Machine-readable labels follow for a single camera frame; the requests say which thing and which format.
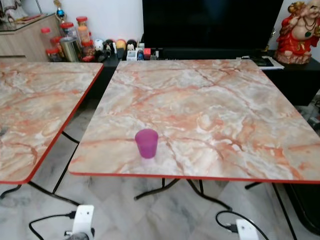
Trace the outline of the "steel canister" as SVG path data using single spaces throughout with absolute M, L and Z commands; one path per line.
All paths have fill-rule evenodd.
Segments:
M 78 37 L 66 36 L 60 39 L 59 45 L 62 48 L 66 59 L 69 62 L 81 62 L 82 61 L 82 46 Z

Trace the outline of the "wide red-lidded clear jar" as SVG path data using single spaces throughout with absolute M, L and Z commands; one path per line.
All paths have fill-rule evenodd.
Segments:
M 76 38 L 78 36 L 76 27 L 72 22 L 62 22 L 59 26 L 62 30 L 62 36 L 70 38 Z

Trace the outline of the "black low furniture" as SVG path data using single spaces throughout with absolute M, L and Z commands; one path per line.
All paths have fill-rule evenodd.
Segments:
M 283 187 L 302 226 L 320 235 L 320 185 L 318 183 L 284 183 Z

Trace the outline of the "tall red-lidded snack jar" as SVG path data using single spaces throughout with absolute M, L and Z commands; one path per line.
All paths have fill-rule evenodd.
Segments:
M 78 23 L 78 38 L 80 39 L 80 42 L 92 42 L 90 31 L 89 31 L 89 18 L 87 16 L 78 16 L 76 17 L 76 21 Z

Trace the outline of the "blue hanging ornament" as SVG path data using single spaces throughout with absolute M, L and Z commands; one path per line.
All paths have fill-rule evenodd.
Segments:
M 60 0 L 53 0 L 53 2 L 56 6 L 55 16 L 57 20 L 61 23 L 64 23 L 64 21 L 66 20 L 66 12 L 62 9 L 62 3 L 60 2 Z

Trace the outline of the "white papers with black pad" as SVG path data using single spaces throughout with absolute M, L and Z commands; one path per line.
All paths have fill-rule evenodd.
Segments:
M 242 60 L 253 61 L 261 70 L 284 70 L 285 67 L 279 64 L 278 61 L 272 59 L 268 55 L 255 56 L 255 55 L 243 55 L 240 57 Z

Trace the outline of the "low red-lidded jar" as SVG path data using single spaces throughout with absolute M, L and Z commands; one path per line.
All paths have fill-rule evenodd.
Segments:
M 60 54 L 60 50 L 58 48 L 47 48 L 45 50 L 48 60 L 50 62 L 62 62 L 63 57 Z

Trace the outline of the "red laughing Buddha statue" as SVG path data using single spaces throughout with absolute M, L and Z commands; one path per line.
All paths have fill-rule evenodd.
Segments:
M 290 16 L 282 20 L 275 60 L 281 64 L 307 64 L 311 47 L 320 40 L 320 0 L 293 2 L 287 11 Z

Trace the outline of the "white panda figurine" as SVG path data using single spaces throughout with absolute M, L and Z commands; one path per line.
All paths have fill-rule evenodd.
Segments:
M 105 42 L 102 39 L 95 39 L 93 46 L 96 53 L 102 54 L 105 51 Z

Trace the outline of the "black television screen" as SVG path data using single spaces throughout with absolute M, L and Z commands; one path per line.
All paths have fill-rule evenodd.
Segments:
M 261 50 L 283 0 L 142 0 L 149 48 Z

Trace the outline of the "small red-lidded clear jar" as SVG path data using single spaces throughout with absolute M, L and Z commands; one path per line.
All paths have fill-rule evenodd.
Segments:
M 45 50 L 50 50 L 54 48 L 53 44 L 51 43 L 51 39 L 54 37 L 53 33 L 51 32 L 50 27 L 42 27 L 40 29 L 40 39 L 43 44 Z

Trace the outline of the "light wooden cabinet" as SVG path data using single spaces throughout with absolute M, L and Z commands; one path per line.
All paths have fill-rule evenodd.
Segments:
M 53 14 L 29 23 L 0 23 L 0 62 L 48 62 L 41 29 L 48 27 L 60 36 L 58 20 Z

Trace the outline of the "black metal table legs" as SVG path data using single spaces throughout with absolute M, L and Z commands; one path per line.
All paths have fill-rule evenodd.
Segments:
M 48 155 L 49 151 L 51 150 L 51 146 L 49 146 L 46 151 L 43 153 L 43 155 L 41 156 L 41 158 L 39 158 L 38 162 L 34 165 L 34 169 L 32 170 L 32 172 L 30 173 L 30 175 L 28 176 L 28 182 L 26 182 L 29 186 L 33 187 L 35 190 L 38 190 L 39 192 L 48 195 L 54 199 L 57 199 L 58 201 L 63 201 L 63 202 L 67 202 L 71 205 L 74 206 L 80 206 L 82 205 L 81 203 L 78 203 L 76 201 L 73 201 L 72 199 L 68 199 L 65 198 L 63 196 L 57 195 L 56 191 L 59 187 L 59 185 L 61 184 L 62 180 L 64 179 L 64 176 L 68 170 L 68 167 L 71 163 L 71 160 L 73 160 L 73 156 L 75 154 L 75 152 L 78 149 L 78 146 L 80 146 L 80 142 L 78 140 L 75 140 L 73 137 L 71 137 L 70 135 L 68 135 L 64 130 L 61 130 L 61 132 L 58 133 L 57 137 L 55 137 L 53 139 L 52 145 L 55 144 L 55 142 L 57 142 L 57 139 L 59 137 L 59 135 L 63 135 L 64 137 L 66 137 L 67 139 L 69 139 L 71 142 L 74 142 L 75 144 L 77 144 L 77 146 L 74 148 L 73 153 L 71 154 L 71 157 L 69 158 L 66 167 L 64 168 L 64 170 L 62 171 L 61 176 L 58 178 L 58 181 L 54 187 L 54 191 L 53 192 L 49 192 L 48 190 L 44 189 L 42 186 L 37 185 L 36 183 L 34 183 L 33 181 L 31 181 L 31 179 L 34 177 L 34 174 L 37 172 L 37 170 L 39 169 L 39 167 L 41 166 L 42 162 L 44 161 L 44 159 L 46 158 L 46 156 Z
M 304 240 L 295 233 L 277 183 L 96 177 L 65 173 L 57 194 L 94 205 L 129 240 L 231 240 L 222 224 L 243 215 L 269 240 Z

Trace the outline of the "purple plastic cup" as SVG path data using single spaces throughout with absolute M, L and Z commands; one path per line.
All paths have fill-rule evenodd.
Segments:
M 150 128 L 142 129 L 135 134 L 134 140 L 142 158 L 152 159 L 156 156 L 158 139 L 158 133 Z

